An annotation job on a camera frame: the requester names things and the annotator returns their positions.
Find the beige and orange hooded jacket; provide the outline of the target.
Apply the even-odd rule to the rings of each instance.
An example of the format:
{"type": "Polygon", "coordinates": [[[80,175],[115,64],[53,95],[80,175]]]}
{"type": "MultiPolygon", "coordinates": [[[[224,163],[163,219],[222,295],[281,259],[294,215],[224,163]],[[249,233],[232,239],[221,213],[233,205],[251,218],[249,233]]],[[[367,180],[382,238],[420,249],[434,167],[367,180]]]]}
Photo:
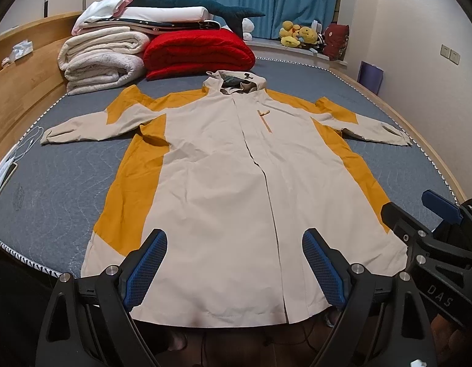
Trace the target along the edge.
{"type": "Polygon", "coordinates": [[[81,273],[122,262],[154,229],[167,252],[132,316],[165,326],[296,323],[327,301],[301,239],[316,229],[370,272],[392,276],[404,243],[382,221],[388,197],[345,135],[407,146],[390,124],[319,98],[269,90],[251,72],[217,71],[160,98],[136,86],[49,128],[42,143],[133,132],[88,242],[81,273]]]}

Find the purple flat box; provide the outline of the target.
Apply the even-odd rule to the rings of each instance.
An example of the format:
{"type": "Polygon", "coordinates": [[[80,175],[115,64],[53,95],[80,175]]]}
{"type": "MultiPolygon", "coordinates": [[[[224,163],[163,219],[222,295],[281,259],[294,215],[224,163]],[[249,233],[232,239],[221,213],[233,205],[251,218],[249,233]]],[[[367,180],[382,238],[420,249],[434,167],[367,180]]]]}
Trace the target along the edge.
{"type": "Polygon", "coordinates": [[[377,65],[372,65],[366,61],[360,63],[357,82],[367,90],[378,95],[384,79],[384,71],[377,65]]]}

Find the smartphone on bed edge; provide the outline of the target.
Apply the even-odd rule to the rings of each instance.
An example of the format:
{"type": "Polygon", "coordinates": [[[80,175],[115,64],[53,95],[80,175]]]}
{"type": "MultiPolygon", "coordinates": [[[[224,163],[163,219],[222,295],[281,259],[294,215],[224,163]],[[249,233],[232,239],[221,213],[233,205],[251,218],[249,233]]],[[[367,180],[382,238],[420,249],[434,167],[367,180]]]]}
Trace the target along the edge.
{"type": "Polygon", "coordinates": [[[9,160],[0,169],[0,194],[8,181],[10,181],[10,178],[15,173],[17,167],[18,164],[16,162],[9,160]]]}

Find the dark red cushion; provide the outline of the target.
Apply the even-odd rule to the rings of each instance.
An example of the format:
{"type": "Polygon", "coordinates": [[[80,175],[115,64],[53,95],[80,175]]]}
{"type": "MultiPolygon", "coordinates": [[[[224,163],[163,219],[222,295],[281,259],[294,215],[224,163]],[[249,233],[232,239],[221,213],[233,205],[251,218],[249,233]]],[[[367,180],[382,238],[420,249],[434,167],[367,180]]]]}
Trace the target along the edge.
{"type": "Polygon", "coordinates": [[[342,61],[345,56],[350,36],[350,27],[331,23],[324,33],[325,47],[323,54],[331,61],[342,61]]]}

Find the cream folded fleece blanket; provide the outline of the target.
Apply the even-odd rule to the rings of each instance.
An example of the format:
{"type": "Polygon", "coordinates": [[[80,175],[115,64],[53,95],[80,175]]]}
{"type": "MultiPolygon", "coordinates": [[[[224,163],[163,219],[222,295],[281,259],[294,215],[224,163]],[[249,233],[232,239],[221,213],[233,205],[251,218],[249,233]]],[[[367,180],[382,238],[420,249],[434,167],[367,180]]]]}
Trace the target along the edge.
{"type": "Polygon", "coordinates": [[[57,58],[68,95],[109,90],[144,75],[142,54],[150,38],[128,27],[103,28],[72,36],[57,58]]]}

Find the red folded blanket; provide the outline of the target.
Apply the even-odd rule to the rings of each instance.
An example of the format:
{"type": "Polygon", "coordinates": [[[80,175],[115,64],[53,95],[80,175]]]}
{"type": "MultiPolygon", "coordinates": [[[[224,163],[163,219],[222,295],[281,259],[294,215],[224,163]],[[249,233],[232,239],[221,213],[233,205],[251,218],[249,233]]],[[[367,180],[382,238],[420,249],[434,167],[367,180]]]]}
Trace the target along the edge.
{"type": "Polygon", "coordinates": [[[143,54],[148,80],[198,76],[217,70],[248,71],[256,57],[233,32],[186,30],[155,36],[143,54]]]}

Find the wooden bed headboard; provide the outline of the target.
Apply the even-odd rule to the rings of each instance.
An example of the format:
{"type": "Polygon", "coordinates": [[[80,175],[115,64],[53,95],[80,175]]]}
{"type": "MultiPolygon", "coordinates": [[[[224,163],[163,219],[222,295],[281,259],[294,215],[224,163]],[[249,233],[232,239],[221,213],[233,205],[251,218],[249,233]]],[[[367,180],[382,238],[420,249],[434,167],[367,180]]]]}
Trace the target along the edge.
{"type": "Polygon", "coordinates": [[[78,16],[78,12],[62,13],[0,36],[0,161],[33,122],[65,94],[66,80],[57,57],[78,16]],[[1,67],[11,48],[24,40],[33,43],[33,51],[1,67]]]}

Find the yellow plush toys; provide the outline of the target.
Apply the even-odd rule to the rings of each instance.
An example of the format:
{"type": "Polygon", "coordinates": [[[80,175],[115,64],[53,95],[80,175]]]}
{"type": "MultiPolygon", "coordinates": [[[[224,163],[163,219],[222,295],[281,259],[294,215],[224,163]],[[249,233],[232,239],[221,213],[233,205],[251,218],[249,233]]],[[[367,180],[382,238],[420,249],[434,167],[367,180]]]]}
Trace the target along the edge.
{"type": "Polygon", "coordinates": [[[311,49],[321,43],[320,34],[313,28],[284,21],[279,30],[280,43],[285,47],[311,49]]]}

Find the white tissue pack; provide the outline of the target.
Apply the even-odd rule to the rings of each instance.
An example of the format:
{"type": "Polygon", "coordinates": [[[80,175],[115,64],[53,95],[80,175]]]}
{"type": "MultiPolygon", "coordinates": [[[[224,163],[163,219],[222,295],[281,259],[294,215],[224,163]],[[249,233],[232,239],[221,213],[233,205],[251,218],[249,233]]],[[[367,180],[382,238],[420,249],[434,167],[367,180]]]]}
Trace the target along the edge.
{"type": "Polygon", "coordinates": [[[9,56],[10,63],[17,61],[18,59],[21,59],[30,53],[32,53],[34,50],[33,48],[33,42],[30,42],[29,40],[24,40],[22,42],[19,42],[18,44],[14,45],[9,56]]]}

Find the white folded duvet stack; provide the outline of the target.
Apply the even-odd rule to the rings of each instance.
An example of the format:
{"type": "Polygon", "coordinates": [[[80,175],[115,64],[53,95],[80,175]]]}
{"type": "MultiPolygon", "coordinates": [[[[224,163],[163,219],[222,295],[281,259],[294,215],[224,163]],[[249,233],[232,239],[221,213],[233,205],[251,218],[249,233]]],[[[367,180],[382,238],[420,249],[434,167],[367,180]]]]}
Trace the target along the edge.
{"type": "Polygon", "coordinates": [[[78,17],[71,34],[85,32],[89,28],[105,27],[108,22],[125,22],[149,28],[153,34],[184,28],[215,30],[221,25],[204,7],[150,8],[133,7],[133,0],[101,0],[92,2],[78,17]]]}

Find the teal shark plush toy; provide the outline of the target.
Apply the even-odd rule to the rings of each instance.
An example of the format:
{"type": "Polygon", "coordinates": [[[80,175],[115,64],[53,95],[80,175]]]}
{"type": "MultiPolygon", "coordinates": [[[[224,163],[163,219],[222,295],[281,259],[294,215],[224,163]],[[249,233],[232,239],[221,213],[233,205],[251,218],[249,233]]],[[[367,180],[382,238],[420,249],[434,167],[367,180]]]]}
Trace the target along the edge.
{"type": "Polygon", "coordinates": [[[265,16],[255,8],[229,7],[214,0],[132,0],[131,5],[143,8],[204,7],[210,14],[222,17],[229,29],[240,38],[243,37],[243,19],[265,16]]]}

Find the white wall switch panel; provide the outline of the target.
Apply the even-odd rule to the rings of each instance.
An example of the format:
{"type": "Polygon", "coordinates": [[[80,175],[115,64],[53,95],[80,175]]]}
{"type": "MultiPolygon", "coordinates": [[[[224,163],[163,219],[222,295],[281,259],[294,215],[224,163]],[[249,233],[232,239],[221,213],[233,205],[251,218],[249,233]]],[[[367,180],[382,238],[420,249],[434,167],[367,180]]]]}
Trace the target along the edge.
{"type": "Polygon", "coordinates": [[[449,61],[451,61],[455,65],[460,64],[460,58],[461,58],[460,54],[445,45],[441,45],[440,55],[444,58],[447,58],[449,61]]]}

